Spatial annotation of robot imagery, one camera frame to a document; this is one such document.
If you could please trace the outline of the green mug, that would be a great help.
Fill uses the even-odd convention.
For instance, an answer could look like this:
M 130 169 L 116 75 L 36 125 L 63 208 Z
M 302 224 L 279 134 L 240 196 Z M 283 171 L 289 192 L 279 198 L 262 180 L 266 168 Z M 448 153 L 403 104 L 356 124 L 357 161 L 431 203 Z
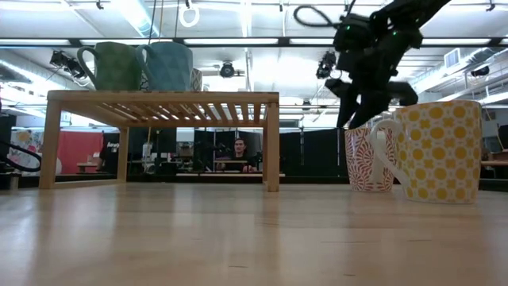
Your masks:
M 87 67 L 83 58 L 85 52 L 94 57 L 94 71 Z M 80 48 L 77 60 L 96 91 L 139 90 L 142 70 L 136 49 L 132 46 L 112 41 L 99 42 L 93 48 Z

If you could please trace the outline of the colourful patterned cloth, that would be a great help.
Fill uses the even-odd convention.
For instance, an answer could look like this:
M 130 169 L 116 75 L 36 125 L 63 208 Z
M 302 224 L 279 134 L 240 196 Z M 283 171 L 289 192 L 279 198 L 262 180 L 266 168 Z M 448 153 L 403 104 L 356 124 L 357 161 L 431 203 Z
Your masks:
M 42 156 L 41 150 L 44 143 L 44 132 L 31 129 L 13 130 L 11 132 L 10 143 Z M 16 149 L 10 148 L 8 158 L 14 163 L 26 168 L 36 168 L 40 166 L 39 161 L 35 157 Z

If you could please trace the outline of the black room divider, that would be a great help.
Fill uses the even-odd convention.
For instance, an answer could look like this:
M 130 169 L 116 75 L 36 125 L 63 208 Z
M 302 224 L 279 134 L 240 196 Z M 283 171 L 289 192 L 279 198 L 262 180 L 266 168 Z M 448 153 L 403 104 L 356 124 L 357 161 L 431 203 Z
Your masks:
M 217 163 L 232 163 L 234 141 L 242 138 L 257 172 L 263 168 L 261 129 L 147 129 L 129 135 L 128 174 L 173 176 L 218 171 Z M 279 167 L 286 176 L 337 177 L 345 172 L 337 129 L 281 129 Z

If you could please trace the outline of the black metal table frame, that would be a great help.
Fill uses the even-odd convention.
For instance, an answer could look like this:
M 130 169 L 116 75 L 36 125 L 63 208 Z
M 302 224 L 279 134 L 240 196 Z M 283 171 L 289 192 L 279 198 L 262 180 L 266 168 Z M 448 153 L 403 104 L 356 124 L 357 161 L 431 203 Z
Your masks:
M 71 174 L 58 175 L 57 183 L 84 182 L 115 180 L 116 177 L 110 174 Z M 14 186 L 20 188 L 37 187 L 39 176 L 21 176 L 19 174 L 0 174 L 0 190 L 10 188 L 11 180 L 16 183 Z M 128 182 L 135 183 L 191 183 L 191 184 L 260 184 L 262 175 L 260 173 L 247 174 L 219 174 L 219 173 L 179 173 L 175 176 L 168 175 L 129 175 Z M 318 177 L 318 176 L 280 176 L 281 184 L 349 184 L 347 177 Z M 500 191 L 508 193 L 508 180 L 481 179 L 479 188 L 483 191 Z

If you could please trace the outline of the slatted wooden rack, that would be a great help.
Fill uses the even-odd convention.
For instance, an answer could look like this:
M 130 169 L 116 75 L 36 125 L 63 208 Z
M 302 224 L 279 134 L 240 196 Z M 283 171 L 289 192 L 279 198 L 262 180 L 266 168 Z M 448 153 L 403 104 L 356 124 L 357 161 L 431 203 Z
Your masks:
M 127 178 L 129 131 L 133 127 L 240 127 L 263 130 L 263 183 L 279 191 L 279 94 L 218 91 L 49 91 L 39 188 L 82 187 L 56 182 L 61 114 L 68 111 L 120 131 L 117 177 Z

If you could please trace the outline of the yellow dotted mug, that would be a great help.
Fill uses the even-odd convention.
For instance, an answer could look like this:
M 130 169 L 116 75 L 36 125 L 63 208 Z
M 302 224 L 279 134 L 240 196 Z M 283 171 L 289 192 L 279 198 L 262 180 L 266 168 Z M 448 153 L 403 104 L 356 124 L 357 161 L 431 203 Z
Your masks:
M 408 200 L 471 204 L 479 191 L 481 115 L 472 100 L 406 106 L 376 123 L 369 141 Z

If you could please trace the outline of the red partition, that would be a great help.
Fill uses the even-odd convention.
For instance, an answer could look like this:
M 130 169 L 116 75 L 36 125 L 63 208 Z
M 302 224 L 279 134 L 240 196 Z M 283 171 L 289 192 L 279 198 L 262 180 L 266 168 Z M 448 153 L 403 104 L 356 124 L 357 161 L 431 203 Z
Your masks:
M 78 163 L 86 163 L 88 157 L 102 149 L 102 134 L 61 131 L 57 158 L 62 164 L 62 174 L 79 172 Z

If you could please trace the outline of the person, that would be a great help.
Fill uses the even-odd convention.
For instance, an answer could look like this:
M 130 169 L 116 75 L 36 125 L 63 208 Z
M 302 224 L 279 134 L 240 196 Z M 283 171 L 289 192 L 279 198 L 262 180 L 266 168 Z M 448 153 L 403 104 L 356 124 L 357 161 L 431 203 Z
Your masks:
M 117 174 L 119 134 L 104 133 L 103 146 L 99 153 L 100 164 L 98 170 L 109 174 Z
M 256 163 L 253 157 L 247 154 L 247 145 L 242 138 L 234 141 L 233 154 L 229 160 L 232 163 L 217 163 L 218 171 L 238 171 L 238 172 L 256 172 Z

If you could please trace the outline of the white hanging loop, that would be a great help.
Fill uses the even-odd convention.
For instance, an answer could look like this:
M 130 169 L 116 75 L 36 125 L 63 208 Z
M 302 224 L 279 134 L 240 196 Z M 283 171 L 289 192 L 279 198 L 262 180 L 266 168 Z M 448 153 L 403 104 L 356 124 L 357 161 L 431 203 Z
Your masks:
M 186 20 L 187 12 L 191 12 L 194 16 L 191 21 Z M 184 28 L 191 28 L 198 24 L 200 16 L 201 16 L 200 10 L 197 6 L 189 6 L 189 7 L 186 6 L 185 8 L 181 8 L 179 10 L 179 23 Z

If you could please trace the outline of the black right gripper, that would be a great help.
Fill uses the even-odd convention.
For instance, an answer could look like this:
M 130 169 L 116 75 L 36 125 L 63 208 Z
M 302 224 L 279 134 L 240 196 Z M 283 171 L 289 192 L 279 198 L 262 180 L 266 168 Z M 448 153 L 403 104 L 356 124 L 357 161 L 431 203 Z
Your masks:
M 393 81 L 398 74 L 399 59 L 393 64 L 380 52 L 372 50 L 340 52 L 335 65 L 339 72 L 347 72 L 349 81 L 329 78 L 325 86 L 340 99 L 337 128 L 343 128 L 351 119 L 349 128 L 358 128 L 376 115 L 388 110 L 387 102 L 371 102 L 397 99 L 401 106 L 418 102 L 418 96 L 411 85 L 404 81 Z M 362 97 L 360 104 L 357 96 Z

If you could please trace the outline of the grey diamond pattern mug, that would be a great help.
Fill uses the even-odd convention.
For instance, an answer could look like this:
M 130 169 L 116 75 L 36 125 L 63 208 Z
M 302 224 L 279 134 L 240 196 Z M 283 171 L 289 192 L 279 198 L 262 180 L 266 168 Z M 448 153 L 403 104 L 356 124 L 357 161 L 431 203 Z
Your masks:
M 197 68 L 194 68 L 191 73 L 190 78 L 190 89 L 192 91 L 201 91 L 202 90 L 202 72 Z

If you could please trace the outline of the red swirl pattern mug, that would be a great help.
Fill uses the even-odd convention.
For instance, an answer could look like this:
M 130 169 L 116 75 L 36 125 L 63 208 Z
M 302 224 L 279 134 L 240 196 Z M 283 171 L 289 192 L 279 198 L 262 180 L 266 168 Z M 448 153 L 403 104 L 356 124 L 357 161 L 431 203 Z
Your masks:
M 344 132 L 349 183 L 353 191 L 391 192 L 394 175 L 375 156 L 370 133 L 368 127 Z

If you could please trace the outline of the silver ventilation duct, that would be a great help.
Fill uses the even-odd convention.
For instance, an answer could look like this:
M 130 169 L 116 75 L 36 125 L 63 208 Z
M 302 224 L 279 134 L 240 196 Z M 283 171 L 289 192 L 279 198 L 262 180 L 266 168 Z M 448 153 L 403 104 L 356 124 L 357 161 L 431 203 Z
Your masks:
M 454 48 L 443 56 L 441 64 L 430 68 L 410 81 L 412 88 L 418 95 L 418 102 L 438 100 L 437 94 L 432 92 L 432 89 L 453 78 L 463 77 L 473 68 L 478 68 L 506 52 L 508 52 L 508 48 L 503 47 L 477 48 L 474 51 L 467 48 Z

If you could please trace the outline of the black overhead frame beam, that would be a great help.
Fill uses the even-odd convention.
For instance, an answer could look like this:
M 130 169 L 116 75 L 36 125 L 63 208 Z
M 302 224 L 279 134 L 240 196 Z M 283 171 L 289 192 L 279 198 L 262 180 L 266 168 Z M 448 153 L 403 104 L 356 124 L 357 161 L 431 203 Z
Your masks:
M 0 48 L 81 48 L 101 42 L 117 42 L 138 46 L 152 42 L 176 42 L 194 48 L 263 47 L 263 48 L 328 48 L 332 37 L 208 37 L 208 38 L 0 38 Z M 508 37 L 426 37 L 423 48 L 508 48 Z

